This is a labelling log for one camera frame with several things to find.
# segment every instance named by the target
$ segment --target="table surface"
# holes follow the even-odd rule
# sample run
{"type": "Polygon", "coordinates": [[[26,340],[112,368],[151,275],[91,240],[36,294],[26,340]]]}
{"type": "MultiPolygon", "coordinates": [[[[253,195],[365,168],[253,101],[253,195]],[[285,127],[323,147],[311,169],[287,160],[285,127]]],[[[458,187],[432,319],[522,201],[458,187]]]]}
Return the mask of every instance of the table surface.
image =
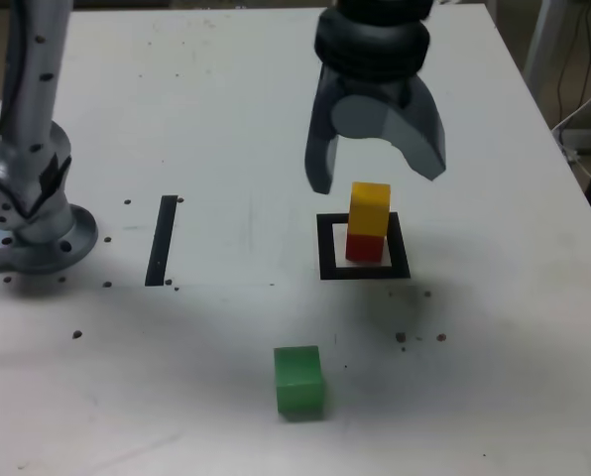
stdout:
{"type": "Polygon", "coordinates": [[[324,196],[318,14],[72,16],[56,120],[100,241],[0,275],[0,476],[591,475],[591,211],[490,17],[427,22],[446,173],[342,139],[324,196]],[[354,180],[392,185],[411,280],[320,281],[315,215],[354,180]],[[145,288],[164,194],[174,284],[145,288]],[[319,346],[324,420],[277,414],[295,345],[319,346]]]}

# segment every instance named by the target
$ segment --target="floor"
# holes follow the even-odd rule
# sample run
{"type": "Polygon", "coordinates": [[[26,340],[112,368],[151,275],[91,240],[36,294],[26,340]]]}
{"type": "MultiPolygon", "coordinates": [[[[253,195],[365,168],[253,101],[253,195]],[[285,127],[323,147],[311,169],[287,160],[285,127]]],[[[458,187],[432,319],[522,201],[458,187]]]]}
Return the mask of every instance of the floor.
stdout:
{"type": "MultiPolygon", "coordinates": [[[[324,6],[330,0],[174,0],[175,8],[244,8],[259,7],[312,7],[324,6]]],[[[537,10],[540,0],[501,0],[499,2],[499,31],[512,54],[514,62],[520,68],[525,64],[529,43],[535,26],[537,10]]],[[[562,38],[557,46],[557,51],[552,59],[552,67],[549,71],[549,78],[542,93],[540,110],[549,126],[558,122],[558,102],[556,97],[556,86],[559,72],[564,63],[564,58],[569,49],[575,20],[581,5],[573,5],[570,14],[566,18],[563,27],[562,38]]],[[[8,29],[8,15],[0,10],[0,89],[3,80],[4,56],[6,49],[6,37],[8,29]]],[[[588,57],[586,55],[586,36],[582,28],[578,36],[576,50],[574,51],[569,67],[567,68],[562,84],[562,94],[565,110],[572,110],[579,98],[579,93],[584,79],[588,57]]],[[[591,94],[591,75],[587,87],[587,96],[591,94]]],[[[591,107],[580,114],[573,123],[577,128],[591,128],[591,107]]],[[[586,182],[586,177],[581,172],[576,176],[581,182],[586,182]]]]}

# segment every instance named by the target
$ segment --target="cube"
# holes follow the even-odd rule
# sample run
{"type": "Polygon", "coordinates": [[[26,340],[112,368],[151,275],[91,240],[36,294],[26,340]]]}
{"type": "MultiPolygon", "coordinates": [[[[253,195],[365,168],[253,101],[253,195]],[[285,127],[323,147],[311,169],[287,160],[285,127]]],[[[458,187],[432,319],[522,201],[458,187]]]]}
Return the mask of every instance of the cube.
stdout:
{"type": "Polygon", "coordinates": [[[317,346],[274,349],[278,412],[321,412],[324,382],[317,346]]]}
{"type": "Polygon", "coordinates": [[[346,259],[357,263],[381,263],[384,240],[383,236],[348,235],[346,259]]]}
{"type": "Polygon", "coordinates": [[[391,208],[391,186],[353,182],[348,234],[385,237],[391,208]]]}

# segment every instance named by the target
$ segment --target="black tape strip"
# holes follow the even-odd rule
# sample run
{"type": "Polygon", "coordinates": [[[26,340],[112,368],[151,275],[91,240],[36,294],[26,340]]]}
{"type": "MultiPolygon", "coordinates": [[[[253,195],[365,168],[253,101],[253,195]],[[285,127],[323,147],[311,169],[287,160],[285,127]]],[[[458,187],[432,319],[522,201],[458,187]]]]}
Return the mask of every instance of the black tape strip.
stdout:
{"type": "Polygon", "coordinates": [[[391,212],[389,215],[386,234],[391,266],[337,268],[333,240],[335,223],[348,223],[348,213],[317,215],[317,249],[321,280],[394,280],[407,279],[411,276],[399,215],[396,212],[391,212]]]}
{"type": "Polygon", "coordinates": [[[159,215],[157,216],[157,228],[155,228],[155,236],[153,238],[153,247],[150,250],[148,271],[146,272],[146,286],[164,285],[176,211],[177,196],[162,196],[161,204],[159,205],[159,215]]]}

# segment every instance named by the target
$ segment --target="robotic arm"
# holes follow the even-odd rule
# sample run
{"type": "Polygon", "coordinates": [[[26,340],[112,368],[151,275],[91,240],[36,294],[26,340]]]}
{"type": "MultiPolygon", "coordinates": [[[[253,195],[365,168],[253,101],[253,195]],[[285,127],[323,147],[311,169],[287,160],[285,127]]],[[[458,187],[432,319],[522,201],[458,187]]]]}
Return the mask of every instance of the robotic arm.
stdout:
{"type": "Polygon", "coordinates": [[[0,113],[0,271],[51,273],[92,249],[97,226],[64,194],[70,142],[52,121],[72,0],[13,0],[0,113]]]}
{"type": "MultiPolygon", "coordinates": [[[[337,0],[319,18],[322,60],[304,165],[329,193],[338,135],[378,137],[428,179],[445,170],[443,129],[416,73],[432,0],[337,0]]],[[[81,260],[97,225],[64,193],[70,142],[53,122],[72,0],[12,0],[0,112],[0,272],[52,273],[81,260]]]]}

